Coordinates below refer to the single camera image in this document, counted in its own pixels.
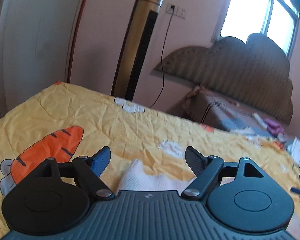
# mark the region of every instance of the tower fan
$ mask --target tower fan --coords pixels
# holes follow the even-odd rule
[[[123,40],[111,95],[132,101],[163,0],[136,0]]]

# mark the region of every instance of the metal screw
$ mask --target metal screw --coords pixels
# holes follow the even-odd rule
[[[112,191],[109,189],[99,189],[97,191],[97,196],[103,197],[103,198],[111,197],[112,194],[113,194]]]
[[[186,189],[183,193],[188,197],[196,197],[197,195],[200,194],[200,191],[195,188],[189,188]]]

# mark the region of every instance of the brown upholstered headboard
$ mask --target brown upholstered headboard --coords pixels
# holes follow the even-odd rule
[[[159,63],[156,70],[161,70]],[[234,37],[211,48],[185,47],[163,60],[165,73],[208,85],[290,124],[293,105],[290,64],[267,36],[253,33],[247,44]]]

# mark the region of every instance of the bright window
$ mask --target bright window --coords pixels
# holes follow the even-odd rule
[[[290,0],[231,0],[219,38],[263,33],[288,55],[298,19]]]

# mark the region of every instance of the power cord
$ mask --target power cord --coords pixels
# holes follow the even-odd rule
[[[163,91],[163,88],[164,88],[164,73],[163,73],[162,57],[163,57],[164,45],[165,45],[165,43],[166,43],[166,39],[167,39],[168,31],[169,31],[169,28],[170,28],[171,20],[172,20],[172,17],[173,17],[173,15],[174,15],[174,9],[175,9],[175,6],[174,6],[174,5],[171,5],[171,9],[172,9],[172,14],[171,14],[171,17],[170,17],[170,21],[169,21],[169,24],[168,24],[168,28],[167,28],[166,36],[165,36],[165,38],[164,38],[164,42],[163,42],[163,46],[162,46],[162,52],[161,52],[161,69],[162,69],[162,81],[163,81],[163,83],[162,83],[162,89],[161,89],[160,94],[158,95],[156,101],[150,106],[150,108],[151,108],[152,106],[154,106],[155,103],[158,101],[158,99],[159,99],[159,97],[161,96],[161,93],[162,93],[162,91]]]

